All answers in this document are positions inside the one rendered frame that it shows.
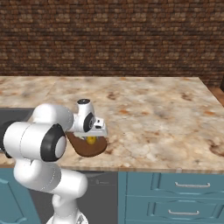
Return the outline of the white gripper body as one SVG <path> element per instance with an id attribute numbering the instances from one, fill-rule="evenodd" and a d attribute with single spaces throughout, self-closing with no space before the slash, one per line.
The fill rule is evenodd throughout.
<path id="1" fill-rule="evenodd" d="M 106 129 L 91 129 L 88 132 L 74 132 L 76 137 L 105 137 L 108 132 Z"/>

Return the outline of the brown wooden cutting board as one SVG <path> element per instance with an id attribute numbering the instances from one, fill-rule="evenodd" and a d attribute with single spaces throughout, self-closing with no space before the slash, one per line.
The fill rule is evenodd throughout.
<path id="1" fill-rule="evenodd" d="M 98 156 L 103 153 L 108 146 L 104 136 L 98 136 L 94 143 L 89 143 L 87 140 L 76 137 L 73 133 L 67 132 L 66 136 L 76 153 L 84 158 Z"/>

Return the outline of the blue drawer front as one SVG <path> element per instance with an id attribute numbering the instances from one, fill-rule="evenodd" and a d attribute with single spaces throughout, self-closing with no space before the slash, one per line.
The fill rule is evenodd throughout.
<path id="1" fill-rule="evenodd" d="M 180 184 L 205 185 L 209 188 L 184 188 Z M 129 172 L 127 194 L 131 196 L 189 197 L 224 199 L 224 175 L 190 173 Z"/>
<path id="2" fill-rule="evenodd" d="M 199 211 L 199 215 L 172 215 L 168 213 L 168 209 L 187 213 Z M 224 224 L 224 201 L 127 196 L 125 220 Z"/>

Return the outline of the blue cupboard door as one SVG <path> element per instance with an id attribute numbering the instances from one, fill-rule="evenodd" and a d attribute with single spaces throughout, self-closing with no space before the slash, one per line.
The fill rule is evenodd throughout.
<path id="1" fill-rule="evenodd" d="M 41 224 L 29 191 L 14 179 L 12 168 L 0 168 L 0 224 Z"/>

